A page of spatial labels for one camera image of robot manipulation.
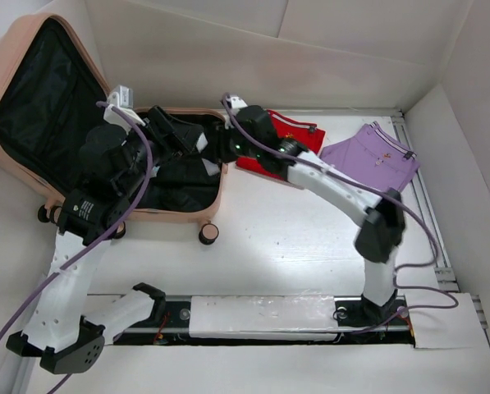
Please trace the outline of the red shirt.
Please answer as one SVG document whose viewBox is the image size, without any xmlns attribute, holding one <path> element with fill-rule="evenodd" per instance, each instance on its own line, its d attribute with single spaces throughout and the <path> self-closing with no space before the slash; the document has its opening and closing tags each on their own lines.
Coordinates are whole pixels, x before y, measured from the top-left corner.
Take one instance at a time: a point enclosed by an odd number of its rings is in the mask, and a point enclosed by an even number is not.
<svg viewBox="0 0 490 394">
<path fill-rule="evenodd" d="M 267 112 L 279 137 L 298 140 L 314 153 L 319 153 L 323 146 L 326 131 L 319 129 L 315 123 L 296 121 L 272 109 L 267 109 Z M 238 158 L 236 167 L 243 171 L 283 182 L 281 176 L 266 171 L 255 158 Z"/>
</svg>

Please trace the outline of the purple shorts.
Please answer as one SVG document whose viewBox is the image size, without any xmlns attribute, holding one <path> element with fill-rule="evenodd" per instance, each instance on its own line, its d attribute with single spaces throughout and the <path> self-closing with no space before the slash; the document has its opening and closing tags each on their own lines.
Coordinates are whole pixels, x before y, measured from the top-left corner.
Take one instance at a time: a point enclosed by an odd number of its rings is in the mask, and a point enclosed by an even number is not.
<svg viewBox="0 0 490 394">
<path fill-rule="evenodd" d="M 324 147 L 320 158 L 349 178 L 371 188 L 402 192 L 419 170 L 417 154 L 383 131 L 363 125 L 347 140 Z"/>
</svg>

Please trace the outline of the pink hard-shell suitcase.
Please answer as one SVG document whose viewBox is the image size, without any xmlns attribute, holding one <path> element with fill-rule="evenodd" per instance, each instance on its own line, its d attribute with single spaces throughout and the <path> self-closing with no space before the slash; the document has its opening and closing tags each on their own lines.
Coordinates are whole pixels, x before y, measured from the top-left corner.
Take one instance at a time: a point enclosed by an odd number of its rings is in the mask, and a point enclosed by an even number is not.
<svg viewBox="0 0 490 394">
<path fill-rule="evenodd" d="M 46 199 L 38 211 L 41 222 L 52 222 L 51 212 L 75 188 L 82 173 L 79 150 L 88 133 L 105 122 L 103 103 L 111 91 L 61 16 L 23 16 L 4 34 L 0 42 L 0 166 Z M 126 221 L 196 222 L 199 240 L 210 245 L 219 235 L 212 218 L 226 171 L 217 155 L 213 127 L 216 121 L 224 122 L 223 117 L 202 108 L 163 110 L 201 125 L 207 144 L 201 153 L 156 167 Z"/>
</svg>

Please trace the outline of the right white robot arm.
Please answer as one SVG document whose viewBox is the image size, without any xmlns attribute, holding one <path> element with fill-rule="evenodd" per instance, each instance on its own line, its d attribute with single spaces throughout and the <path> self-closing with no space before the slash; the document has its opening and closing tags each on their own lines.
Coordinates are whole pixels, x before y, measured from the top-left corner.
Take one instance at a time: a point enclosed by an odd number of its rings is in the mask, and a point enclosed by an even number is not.
<svg viewBox="0 0 490 394">
<path fill-rule="evenodd" d="M 255 161 L 264 171 L 309 190 L 340 209 L 358 228 L 355 249 L 364 259 L 364 289 L 355 307 L 354 326 L 371 326 L 389 318 L 397 295 L 396 250 L 405 218 L 401 194 L 361 185 L 323 162 L 292 137 L 278 135 L 268 112 L 236 96 L 222 99 L 227 113 L 220 158 Z"/>
</svg>

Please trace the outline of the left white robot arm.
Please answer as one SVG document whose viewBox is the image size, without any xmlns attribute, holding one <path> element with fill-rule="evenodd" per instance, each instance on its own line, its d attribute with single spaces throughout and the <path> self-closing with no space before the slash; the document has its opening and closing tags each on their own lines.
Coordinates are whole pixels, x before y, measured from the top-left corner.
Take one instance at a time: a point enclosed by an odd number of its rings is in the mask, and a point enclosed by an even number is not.
<svg viewBox="0 0 490 394">
<path fill-rule="evenodd" d="M 39 358 L 53 374 L 86 372 L 127 328 L 163 320 L 164 292 L 143 282 L 103 311 L 84 314 L 83 308 L 104 251 L 125 230 L 154 169 L 207 144 L 202 126 L 157 107 L 141 118 L 106 104 L 104 119 L 79 150 L 75 188 L 49 216 L 57 226 L 56 246 L 34 314 L 7 339 L 8 350 Z"/>
</svg>

